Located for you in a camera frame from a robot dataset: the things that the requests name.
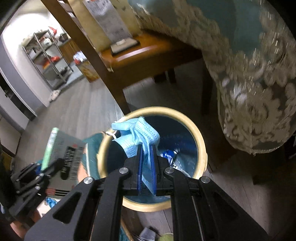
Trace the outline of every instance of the green strip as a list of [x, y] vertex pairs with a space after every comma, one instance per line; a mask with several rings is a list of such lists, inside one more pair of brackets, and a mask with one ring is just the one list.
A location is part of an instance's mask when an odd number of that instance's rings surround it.
[[46, 148], [45, 148], [45, 152], [44, 152], [44, 156], [43, 156], [43, 161], [42, 161], [42, 165], [41, 165], [41, 171], [43, 171], [44, 169], [46, 169], [49, 165], [49, 161], [50, 161], [50, 156], [52, 153], [52, 149], [54, 146], [54, 141], [55, 138], [57, 136], [59, 129], [54, 127], [50, 133]]

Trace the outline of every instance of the gray cloth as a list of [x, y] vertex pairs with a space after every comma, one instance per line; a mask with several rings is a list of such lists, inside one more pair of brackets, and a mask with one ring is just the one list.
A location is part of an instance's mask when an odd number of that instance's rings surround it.
[[144, 228], [140, 236], [134, 235], [135, 241], [155, 241], [156, 233], [149, 228]]

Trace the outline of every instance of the chair seat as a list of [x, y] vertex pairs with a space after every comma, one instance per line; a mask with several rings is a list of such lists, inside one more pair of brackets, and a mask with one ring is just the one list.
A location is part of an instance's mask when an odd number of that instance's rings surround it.
[[142, 34], [134, 37], [134, 39], [138, 40], [140, 44], [115, 56], [112, 56], [110, 48], [100, 53], [100, 57], [108, 69], [114, 72], [116, 69], [132, 65], [144, 59], [175, 52], [186, 52], [189, 55], [192, 52], [200, 54], [199, 50], [190, 45], [152, 31], [144, 31]]

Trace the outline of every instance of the mask ear loop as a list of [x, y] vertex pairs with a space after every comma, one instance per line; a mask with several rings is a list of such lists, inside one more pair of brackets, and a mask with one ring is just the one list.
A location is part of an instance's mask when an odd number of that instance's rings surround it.
[[117, 138], [117, 137], [115, 136], [116, 132], [117, 132], [117, 131], [114, 131], [113, 133], [110, 132], [110, 131], [105, 131], [106, 135], [108, 135], [108, 136], [113, 136], [114, 140]]

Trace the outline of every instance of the floral lace pattern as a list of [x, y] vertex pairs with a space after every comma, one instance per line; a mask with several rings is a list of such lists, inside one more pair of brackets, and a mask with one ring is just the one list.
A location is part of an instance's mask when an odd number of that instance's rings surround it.
[[142, 28], [201, 49], [218, 90], [218, 116], [229, 143], [248, 153], [280, 147], [296, 129], [296, 41], [277, 11], [258, 0], [264, 32], [251, 56], [233, 53], [218, 24], [186, 0], [172, 0], [178, 26], [170, 28], [142, 6], [134, 9]]

